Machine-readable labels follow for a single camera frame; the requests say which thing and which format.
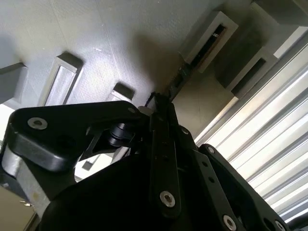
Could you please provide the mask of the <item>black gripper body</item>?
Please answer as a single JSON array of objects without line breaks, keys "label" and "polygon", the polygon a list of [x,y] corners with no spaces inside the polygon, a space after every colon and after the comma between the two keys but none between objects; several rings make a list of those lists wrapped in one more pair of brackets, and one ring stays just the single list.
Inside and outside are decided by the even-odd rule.
[{"label": "black gripper body", "polygon": [[149,200],[150,163],[130,156],[70,186],[50,203],[41,231],[218,231],[220,222],[192,168],[178,165],[181,214],[163,217]]}]

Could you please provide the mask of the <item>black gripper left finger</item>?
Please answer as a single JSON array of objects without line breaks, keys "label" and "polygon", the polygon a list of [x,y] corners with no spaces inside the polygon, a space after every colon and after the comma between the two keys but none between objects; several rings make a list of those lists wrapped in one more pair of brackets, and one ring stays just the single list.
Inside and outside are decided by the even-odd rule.
[{"label": "black gripper left finger", "polygon": [[126,101],[24,108],[9,118],[1,169],[40,218],[64,190],[130,156],[149,160],[149,200],[166,218],[181,211],[169,99],[145,115]]}]

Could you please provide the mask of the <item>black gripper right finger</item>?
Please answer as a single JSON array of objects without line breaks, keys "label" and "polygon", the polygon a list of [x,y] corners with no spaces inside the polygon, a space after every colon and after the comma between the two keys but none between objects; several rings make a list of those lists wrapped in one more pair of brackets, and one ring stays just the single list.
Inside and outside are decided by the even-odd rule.
[{"label": "black gripper right finger", "polygon": [[197,147],[171,106],[182,208],[195,228],[210,231],[288,231],[288,225],[211,145]]}]

